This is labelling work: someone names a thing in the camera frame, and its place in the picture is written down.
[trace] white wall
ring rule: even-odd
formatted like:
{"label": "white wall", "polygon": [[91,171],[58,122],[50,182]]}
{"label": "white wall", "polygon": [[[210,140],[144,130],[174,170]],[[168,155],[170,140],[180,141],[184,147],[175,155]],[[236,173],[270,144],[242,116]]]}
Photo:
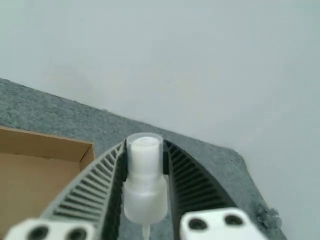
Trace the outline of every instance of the white wall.
{"label": "white wall", "polygon": [[235,149],[317,239],[318,2],[193,2],[2,0],[0,77]]}

